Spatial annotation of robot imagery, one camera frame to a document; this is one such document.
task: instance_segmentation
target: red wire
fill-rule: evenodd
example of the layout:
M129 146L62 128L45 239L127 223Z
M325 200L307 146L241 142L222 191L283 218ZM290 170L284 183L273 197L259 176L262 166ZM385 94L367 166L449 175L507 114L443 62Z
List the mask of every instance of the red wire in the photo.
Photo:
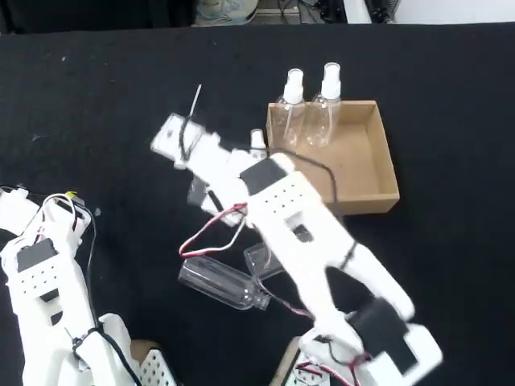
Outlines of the red wire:
M321 368L322 370L324 370L325 372L328 372L329 374L331 374L331 376L333 378L336 378L339 382L341 382L344 386L352 386L349 382L347 382L346 380L344 380L340 374L338 374L337 372L335 372L333 369L331 368L328 368L327 366L324 366L323 364L321 364L319 366L319 368Z
M233 205L232 207L230 207L229 209L225 209L224 211L221 211L220 213L218 213L215 217L211 218L195 235L193 235L192 237L190 237L189 240L187 240L183 245L181 245L181 247L179 248L179 255L184 257L184 258L189 258L189 257L195 257L195 256L199 256L201 254L204 254L204 253L196 253L196 251L191 251L191 252L184 252L184 249L190 244L192 243L193 241L195 241L195 239L200 236L200 234L205 231L207 228L209 228L211 225L213 225L215 222L217 222L218 220L226 217L229 213L232 213L234 211L238 211L240 209L242 209L243 207L246 207L247 204L246 203L237 203L235 205Z

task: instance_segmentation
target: robotic arm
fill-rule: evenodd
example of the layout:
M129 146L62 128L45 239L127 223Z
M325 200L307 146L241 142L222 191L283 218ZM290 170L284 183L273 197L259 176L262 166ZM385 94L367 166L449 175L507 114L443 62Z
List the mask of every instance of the robotic arm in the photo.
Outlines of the robotic arm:
M370 360L356 370L362 385L411 386L441 362L442 353L429 331L407 323L414 316L414 305L406 292L349 235L286 155L259 160L244 150L226 150L218 135L175 114L151 148L209 186L212 194L206 197L204 210L215 215L235 203L247 203L247 226L261 234L315 318L314 328L299 344L312 363L351 380L345 363L366 352ZM243 220L241 213L231 216L227 224ZM309 231L312 241L297 238L293 230L299 225ZM325 275L328 266L366 285L373 301L352 315L338 311ZM327 341L335 343L335 353L329 351ZM330 355L336 351L338 360Z
M41 207L27 196L24 189L0 189L0 228L17 236L0 257L22 338L23 384L134 385L133 376L105 340L108 335L120 347L133 374L138 374L125 324L119 316L107 314L100 317L101 331L96 328L75 261L92 220L89 211L66 195L48 196ZM169 376L166 364L163 369Z

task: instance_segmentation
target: cardboard box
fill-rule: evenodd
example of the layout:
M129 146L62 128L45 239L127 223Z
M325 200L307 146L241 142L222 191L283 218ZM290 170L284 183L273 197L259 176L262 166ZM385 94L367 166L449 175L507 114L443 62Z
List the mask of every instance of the cardboard box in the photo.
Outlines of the cardboard box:
M334 208L328 173L317 166L294 159L322 195L327 206L345 215L385 213L399 200L399 190L379 108L375 101L342 101L340 121L331 143L324 148L310 146L302 136L295 149L330 167L336 177L338 204ZM309 114L311 104L307 104ZM277 106L270 104L267 117L269 146L282 145L283 133L275 133L271 122Z

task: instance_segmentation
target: black cloth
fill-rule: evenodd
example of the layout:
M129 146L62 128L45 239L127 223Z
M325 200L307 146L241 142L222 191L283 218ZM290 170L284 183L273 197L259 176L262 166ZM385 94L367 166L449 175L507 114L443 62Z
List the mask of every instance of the black cloth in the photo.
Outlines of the black cloth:
M347 218L416 305L444 364L422 385L493 384L513 376L513 90L515 25L227 27L0 38L0 181L79 191L99 207L93 263L98 313L163 345L188 386L268 384L310 323L271 303L233 310L180 285L177 248L208 219L186 205L192 176L150 152L171 112L248 143L286 71L342 66L343 98L376 100L401 192L385 215ZM224 243L219 224L199 243ZM245 231L218 257L244 269ZM84 263L89 237L77 257ZM366 293L328 273L336 304ZM282 275L270 286L297 297ZM0 375L21 384L23 355L0 289Z

